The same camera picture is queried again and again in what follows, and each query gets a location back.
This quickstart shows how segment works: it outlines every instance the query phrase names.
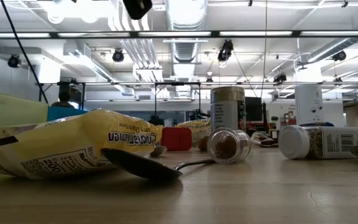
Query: table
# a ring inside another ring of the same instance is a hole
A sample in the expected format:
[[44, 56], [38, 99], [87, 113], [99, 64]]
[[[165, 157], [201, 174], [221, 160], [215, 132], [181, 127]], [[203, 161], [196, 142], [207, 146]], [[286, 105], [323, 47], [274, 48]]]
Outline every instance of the table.
[[181, 171], [167, 183], [119, 169], [60, 181], [0, 175], [0, 223], [358, 223], [358, 159], [291, 161], [255, 148], [245, 162]]

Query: plastic bag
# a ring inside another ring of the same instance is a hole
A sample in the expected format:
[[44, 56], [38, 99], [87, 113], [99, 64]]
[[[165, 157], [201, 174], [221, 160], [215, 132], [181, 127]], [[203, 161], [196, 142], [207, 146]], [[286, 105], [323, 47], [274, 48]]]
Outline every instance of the plastic bag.
[[0, 174], [30, 179], [59, 177], [113, 165], [100, 149], [151, 152], [162, 129], [108, 110], [44, 124], [0, 128]]
[[190, 128], [191, 136], [193, 138], [193, 146], [197, 145], [197, 142], [211, 134], [211, 118], [201, 119], [197, 121], [187, 121], [176, 125], [178, 128]]

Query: glass jar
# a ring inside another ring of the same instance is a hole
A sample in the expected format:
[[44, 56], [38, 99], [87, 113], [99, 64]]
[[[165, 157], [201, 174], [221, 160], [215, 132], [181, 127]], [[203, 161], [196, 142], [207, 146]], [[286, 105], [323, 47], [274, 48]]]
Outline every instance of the glass jar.
[[208, 137], [208, 154], [221, 164], [243, 160], [251, 151], [252, 142], [247, 133], [229, 128], [217, 128]]
[[351, 159], [358, 146], [358, 128], [285, 126], [278, 148], [288, 159]]

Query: metal spoon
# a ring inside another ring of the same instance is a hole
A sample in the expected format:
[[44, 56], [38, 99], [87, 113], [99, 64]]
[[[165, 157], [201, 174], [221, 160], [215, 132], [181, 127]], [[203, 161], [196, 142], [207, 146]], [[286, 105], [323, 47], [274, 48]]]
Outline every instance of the metal spoon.
[[185, 162], [174, 168], [169, 168], [151, 159], [118, 149], [102, 149], [101, 152], [114, 165], [138, 177], [150, 180], [175, 179], [183, 175], [179, 170], [186, 166], [215, 163], [212, 159], [206, 159], [202, 161]]

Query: ductwork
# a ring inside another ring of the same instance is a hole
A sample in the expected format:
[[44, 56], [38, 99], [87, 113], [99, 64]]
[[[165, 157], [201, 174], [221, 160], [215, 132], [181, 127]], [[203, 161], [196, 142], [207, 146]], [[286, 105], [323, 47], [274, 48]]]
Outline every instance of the ductwork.
[[[107, 82], [119, 82], [119, 80], [113, 79], [111, 73], [100, 65], [96, 60], [92, 59], [91, 49], [84, 44], [83, 47], [79, 47], [74, 40], [68, 40], [63, 46], [63, 54], [76, 57], [81, 64], [87, 66], [92, 72], [104, 78]], [[128, 88], [122, 85], [115, 85], [123, 95], [133, 96], [135, 91], [133, 88]]]
[[[170, 30], [203, 30], [208, 0], [165, 0], [167, 24]], [[190, 81], [194, 74], [198, 51], [196, 43], [172, 43], [173, 72], [180, 82]]]
[[310, 54], [308, 56], [308, 62], [309, 63], [319, 62], [320, 60], [326, 59], [356, 43], [358, 43], [358, 37], [335, 39], [334, 41], [330, 42], [329, 44], [325, 45], [324, 47], [321, 47], [320, 49]]

